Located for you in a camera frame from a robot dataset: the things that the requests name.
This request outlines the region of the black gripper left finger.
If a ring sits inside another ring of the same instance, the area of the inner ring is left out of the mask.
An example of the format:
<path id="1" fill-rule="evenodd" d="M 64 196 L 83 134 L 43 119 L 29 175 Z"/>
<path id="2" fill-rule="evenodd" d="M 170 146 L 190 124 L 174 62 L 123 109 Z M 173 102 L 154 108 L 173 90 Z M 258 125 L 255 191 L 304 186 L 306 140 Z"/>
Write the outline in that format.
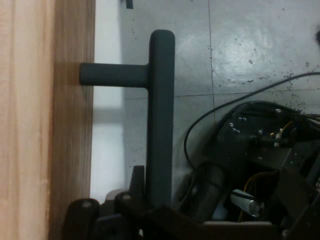
<path id="1" fill-rule="evenodd" d="M 133 167 L 129 190 L 100 204 L 93 198 L 73 201 L 62 227 L 63 240 L 138 240 L 139 221 L 148 206 L 145 197 L 145 167 Z"/>

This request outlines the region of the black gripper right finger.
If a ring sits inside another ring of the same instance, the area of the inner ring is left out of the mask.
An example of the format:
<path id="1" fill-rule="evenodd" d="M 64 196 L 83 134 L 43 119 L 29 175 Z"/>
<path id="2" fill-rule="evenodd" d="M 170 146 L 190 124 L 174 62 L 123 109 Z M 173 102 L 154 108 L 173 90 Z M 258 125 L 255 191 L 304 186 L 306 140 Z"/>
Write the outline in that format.
<path id="1" fill-rule="evenodd" d="M 270 224 L 200 224 L 175 210 L 162 206 L 149 211 L 150 240 L 272 240 Z"/>

